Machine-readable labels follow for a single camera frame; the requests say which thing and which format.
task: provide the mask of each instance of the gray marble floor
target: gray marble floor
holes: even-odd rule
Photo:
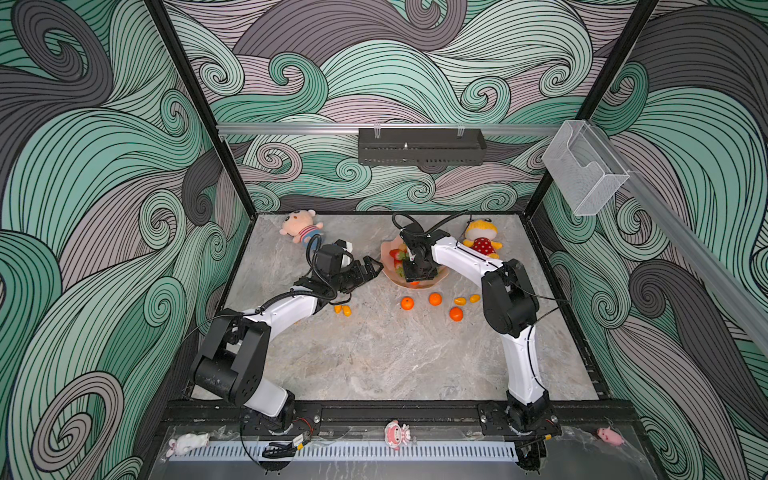
[[[262,215],[243,256],[227,306],[260,305],[307,271],[304,251],[279,234],[283,215]],[[419,215],[428,228],[443,215]],[[536,293],[551,296],[541,266],[517,216],[492,217],[504,244],[502,259],[525,265]],[[389,215],[318,216],[327,241],[353,243],[355,258],[379,258],[380,245],[397,234]],[[458,238],[466,217],[443,229]],[[432,290],[405,290],[383,274],[354,292],[352,316],[326,307],[289,327],[270,344],[264,375],[299,399],[505,399],[507,371],[498,334],[485,322],[482,303],[464,307],[460,323],[448,311],[457,296],[479,289],[455,272]],[[441,306],[428,302],[433,291]],[[405,295],[415,300],[400,308]],[[555,306],[541,301],[539,314]],[[536,337],[541,380],[553,400],[596,399],[594,388],[561,314],[538,324]]]

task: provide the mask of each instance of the aluminum rail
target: aluminum rail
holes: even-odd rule
[[[317,124],[310,122],[230,122],[217,125],[220,135],[357,135],[360,128],[479,128],[488,135],[552,137],[560,125],[545,124]]]

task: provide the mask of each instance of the wall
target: wall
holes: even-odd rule
[[[247,228],[141,0],[0,4],[3,478],[135,478]]]
[[[768,307],[768,3],[699,3],[647,24],[594,120]],[[643,207],[620,190],[577,218],[552,187],[534,220],[613,394],[635,404],[670,477],[765,478],[768,360]]]
[[[220,122],[560,124],[634,8],[572,0],[167,0]],[[490,163],[361,167],[356,137],[229,137],[259,210],[521,210],[547,139]]]

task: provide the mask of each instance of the pink plush toy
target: pink plush toy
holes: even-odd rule
[[[323,235],[323,222],[313,225],[314,210],[296,210],[291,212],[283,221],[280,235],[290,235],[294,243],[309,243],[315,235]]]
[[[598,429],[598,437],[600,437],[603,442],[611,444],[614,447],[619,447],[624,444],[624,437],[611,430],[611,427]]]

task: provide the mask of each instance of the black cable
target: black cable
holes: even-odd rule
[[[405,218],[407,218],[408,220],[411,220],[411,221],[412,221],[413,223],[415,223],[416,225],[422,226],[422,225],[421,225],[419,222],[417,222],[417,221],[416,221],[416,219],[415,219],[415,218],[411,217],[411,216],[410,216],[410,215],[408,215],[408,214],[397,214],[397,213],[395,213],[395,214],[392,214],[392,224],[394,224],[394,225],[395,225],[395,227],[397,227],[397,230],[402,230],[402,226],[401,226],[399,223],[397,223],[397,222],[395,221],[395,219],[396,219],[397,217],[405,217]]]
[[[549,315],[550,313],[554,312],[555,310],[558,310],[560,308],[560,305],[556,306],[552,310],[549,310],[544,315],[538,317],[536,319],[536,323],[538,323],[541,319]],[[531,375],[533,375],[533,380],[536,380],[536,383],[538,383],[538,386],[546,390],[547,388],[541,384],[541,382],[538,381],[538,377],[536,376],[536,373],[533,371],[533,360],[531,359],[531,334],[533,333],[533,329],[531,328],[528,331],[528,337],[525,339],[525,348],[528,349],[528,364],[531,366]]]
[[[310,251],[312,249],[312,245],[314,243],[318,243],[317,249],[314,250],[314,254],[312,256],[312,259],[310,259]],[[325,283],[330,289],[331,289],[331,295],[322,295],[320,293],[311,292],[309,290],[291,290],[289,292],[280,293],[278,295],[273,296],[266,302],[264,302],[258,309],[257,313],[263,313],[264,310],[268,309],[275,303],[286,299],[286,298],[292,298],[295,296],[303,295],[303,296],[313,296],[315,298],[319,298],[321,300],[334,300],[336,296],[339,295],[339,292],[336,291],[335,288],[333,288],[333,285],[331,285],[331,282],[324,274],[322,274],[317,269],[317,250],[322,246],[323,244],[323,238],[320,235],[314,235],[312,238],[310,238],[310,241],[306,245],[306,251],[305,251],[305,258],[306,262],[310,265],[310,271],[317,275],[318,278],[320,278],[323,283]]]
[[[290,462],[264,462],[260,463],[258,460],[256,460],[250,452],[248,452],[248,448],[245,446],[245,441],[243,440],[243,407],[240,407],[240,444],[243,446],[243,450],[245,450],[245,454],[248,455],[248,458],[250,458],[250,461],[258,465],[259,468],[264,470],[264,474],[267,472],[279,472],[283,468],[287,467]]]
[[[223,314],[223,315],[216,315],[216,316],[213,316],[213,317],[209,318],[208,320],[206,320],[206,321],[202,322],[200,325],[198,325],[198,326],[194,327],[194,328],[192,329],[192,331],[191,331],[191,332],[189,332],[189,333],[188,333],[188,334],[187,334],[187,335],[186,335],[186,336],[185,336],[185,337],[184,337],[184,338],[181,340],[181,343],[184,343],[184,342],[186,342],[186,341],[187,341],[187,339],[188,339],[188,338],[189,338],[189,337],[190,337],[190,336],[191,336],[193,333],[195,333],[196,331],[198,331],[198,330],[199,330],[199,329],[200,329],[200,328],[201,328],[203,325],[205,325],[206,323],[211,323],[211,322],[213,322],[215,319],[217,319],[217,318],[222,318],[222,317],[224,317],[224,316],[238,316],[238,315],[240,315],[241,313],[242,313],[242,312],[237,312],[237,313],[225,313],[225,314]]]
[[[459,217],[461,217],[463,215],[467,215],[467,214],[471,215],[471,213],[469,213],[469,210],[464,210],[462,212],[458,212],[457,214],[450,215],[450,216],[440,220],[438,223],[435,223],[434,225],[432,225],[432,228],[430,228],[429,230],[424,232],[424,234],[427,235],[429,233],[432,233],[435,230],[437,230],[440,227],[442,227],[443,225],[445,225],[446,223],[448,223],[449,221],[454,220],[455,218],[459,218]]]
[[[530,296],[537,296],[538,298],[543,298],[544,300],[554,300],[555,302],[566,302],[566,303],[570,303],[571,302],[570,300],[568,300],[566,298],[552,298],[551,296],[536,295],[535,293],[529,292],[529,291],[527,291],[524,288],[521,288],[521,287],[518,287],[518,288],[520,290],[526,292]]]

